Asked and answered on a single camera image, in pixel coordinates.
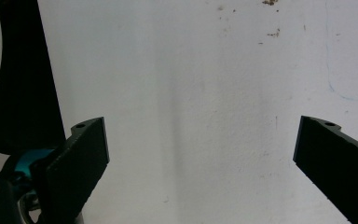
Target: stain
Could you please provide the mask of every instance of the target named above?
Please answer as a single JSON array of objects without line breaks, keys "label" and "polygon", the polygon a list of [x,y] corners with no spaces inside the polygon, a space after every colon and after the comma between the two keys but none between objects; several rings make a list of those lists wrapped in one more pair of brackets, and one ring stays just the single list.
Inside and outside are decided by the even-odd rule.
[{"label": "stain", "polygon": [[228,27],[224,28],[223,31],[228,33],[229,31],[231,31],[231,26],[229,25]]},{"label": "stain", "polygon": [[278,2],[278,0],[266,0],[266,1],[263,2],[263,4],[273,6],[277,2]]},{"label": "stain", "polygon": [[278,28],[277,32],[275,34],[267,34],[267,35],[273,36],[273,37],[278,37],[280,32],[281,32],[281,29]]}]

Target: white surface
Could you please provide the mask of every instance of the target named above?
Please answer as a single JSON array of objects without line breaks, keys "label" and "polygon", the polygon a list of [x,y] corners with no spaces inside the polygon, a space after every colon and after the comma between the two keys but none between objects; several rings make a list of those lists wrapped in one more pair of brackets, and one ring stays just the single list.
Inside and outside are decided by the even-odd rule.
[{"label": "white surface", "polygon": [[105,117],[85,223],[346,223],[292,157],[358,140],[358,1],[262,2],[39,1],[67,133]]}]

